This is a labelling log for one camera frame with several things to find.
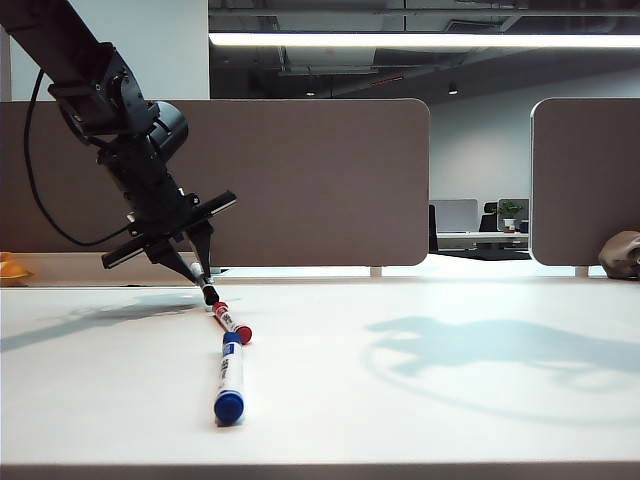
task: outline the potted plant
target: potted plant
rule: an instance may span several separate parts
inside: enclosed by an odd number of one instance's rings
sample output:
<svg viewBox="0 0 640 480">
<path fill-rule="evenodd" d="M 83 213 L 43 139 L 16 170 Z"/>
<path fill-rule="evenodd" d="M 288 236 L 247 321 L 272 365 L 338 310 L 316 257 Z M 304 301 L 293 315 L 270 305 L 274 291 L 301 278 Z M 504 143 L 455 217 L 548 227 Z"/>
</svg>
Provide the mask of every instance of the potted plant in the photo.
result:
<svg viewBox="0 0 640 480">
<path fill-rule="evenodd" d="M 504 221 L 505 232 L 516 231 L 516 219 L 514 217 L 523 208 L 523 205 L 512 202 L 511 200 L 507 200 L 498 205 L 496 212 L 498 213 L 498 215 L 503 217 L 502 219 Z"/>
</svg>

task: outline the marker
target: marker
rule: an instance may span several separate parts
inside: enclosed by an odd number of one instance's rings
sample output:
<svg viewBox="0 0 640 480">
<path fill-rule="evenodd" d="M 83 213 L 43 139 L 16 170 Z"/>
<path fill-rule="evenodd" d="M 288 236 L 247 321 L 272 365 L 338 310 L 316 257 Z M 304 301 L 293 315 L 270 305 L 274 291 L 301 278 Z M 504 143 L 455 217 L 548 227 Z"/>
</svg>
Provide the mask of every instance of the marker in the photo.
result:
<svg viewBox="0 0 640 480">
<path fill-rule="evenodd" d="M 231 319 L 231 315 L 229 315 L 229 307 L 224 302 L 216 302 L 213 304 L 213 314 L 216 316 L 222 328 L 224 328 L 227 332 L 235 332 L 240 335 L 240 339 L 243 345 L 249 343 L 251 340 L 251 336 L 253 332 L 246 325 L 238 325 Z"/>
<path fill-rule="evenodd" d="M 222 340 L 220 388 L 213 411 L 221 425 L 233 425 L 244 411 L 242 400 L 242 345 L 240 335 L 226 332 Z"/>
<path fill-rule="evenodd" d="M 196 277 L 196 283 L 202 290 L 202 293 L 204 295 L 204 303 L 206 303 L 207 305 L 213 305 L 218 300 L 220 300 L 218 292 L 216 292 L 216 289 L 213 288 L 213 282 L 211 281 L 211 278 L 208 275 L 204 274 L 200 262 L 193 262 L 189 266 L 189 270 L 191 270 L 193 276 Z"/>
</svg>

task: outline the black cable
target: black cable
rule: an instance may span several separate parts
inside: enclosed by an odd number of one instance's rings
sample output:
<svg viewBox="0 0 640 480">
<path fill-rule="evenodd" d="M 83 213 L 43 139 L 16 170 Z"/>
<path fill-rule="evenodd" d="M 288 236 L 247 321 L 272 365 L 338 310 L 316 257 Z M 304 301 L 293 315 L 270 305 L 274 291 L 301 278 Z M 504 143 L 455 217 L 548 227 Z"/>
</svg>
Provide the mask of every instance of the black cable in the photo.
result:
<svg viewBox="0 0 640 480">
<path fill-rule="evenodd" d="M 36 186 L 36 180 L 33 175 L 33 169 L 31 167 L 31 149 L 29 146 L 29 135 L 31 132 L 31 118 L 33 117 L 33 110 L 36 106 L 36 98 L 38 97 L 38 91 L 40 90 L 42 77 L 44 77 L 44 70 L 40 69 L 40 72 L 38 73 L 38 77 L 36 78 L 36 83 L 33 86 L 33 92 L 31 93 L 31 101 L 29 102 L 29 108 L 27 109 L 27 118 L 24 123 L 24 145 L 23 145 L 24 161 L 27 166 L 27 174 L 29 175 L 29 185 L 31 186 L 31 193 L 33 194 L 33 199 L 35 200 L 36 205 L 38 205 L 38 208 L 40 209 L 44 217 L 60 235 L 62 235 L 64 238 L 66 238 L 70 242 L 75 243 L 76 245 L 79 245 L 81 247 L 91 247 L 93 245 L 98 245 L 102 242 L 106 242 L 107 240 L 115 237 L 116 235 L 120 235 L 122 232 L 127 230 L 128 225 L 122 227 L 120 230 L 117 230 L 99 240 L 94 240 L 93 242 L 82 242 L 80 240 L 73 238 L 67 232 L 62 230 L 62 228 L 60 228 L 60 226 L 58 226 L 55 220 L 51 217 L 51 215 L 45 208 L 44 204 L 42 203 L 42 200 L 40 200 L 40 195 L 38 194 L 38 188 Z"/>
</svg>

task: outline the ceiling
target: ceiling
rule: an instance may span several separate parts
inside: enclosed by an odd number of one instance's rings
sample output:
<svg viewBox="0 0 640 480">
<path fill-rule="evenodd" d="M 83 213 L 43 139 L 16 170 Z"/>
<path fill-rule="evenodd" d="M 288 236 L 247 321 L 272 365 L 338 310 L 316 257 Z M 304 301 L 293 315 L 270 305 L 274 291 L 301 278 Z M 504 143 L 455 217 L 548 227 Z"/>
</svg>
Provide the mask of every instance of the ceiling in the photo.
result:
<svg viewBox="0 0 640 480">
<path fill-rule="evenodd" d="M 640 1 L 209 0 L 209 30 L 630 34 L 640 33 Z M 452 99 L 451 82 L 472 96 L 635 67 L 633 51 L 210 46 L 212 98 L 433 104 Z"/>
</svg>

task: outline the blue marker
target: blue marker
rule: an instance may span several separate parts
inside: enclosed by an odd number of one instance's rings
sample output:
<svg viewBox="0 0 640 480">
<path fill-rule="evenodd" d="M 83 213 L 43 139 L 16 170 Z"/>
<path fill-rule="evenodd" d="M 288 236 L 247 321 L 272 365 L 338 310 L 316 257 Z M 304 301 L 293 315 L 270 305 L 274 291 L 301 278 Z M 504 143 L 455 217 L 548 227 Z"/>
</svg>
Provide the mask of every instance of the blue marker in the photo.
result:
<svg viewBox="0 0 640 480">
<path fill-rule="evenodd" d="M 221 425 L 233 425 L 242 415 L 242 343 L 240 335 L 226 332 L 222 340 L 220 389 L 213 411 Z"/>
</svg>

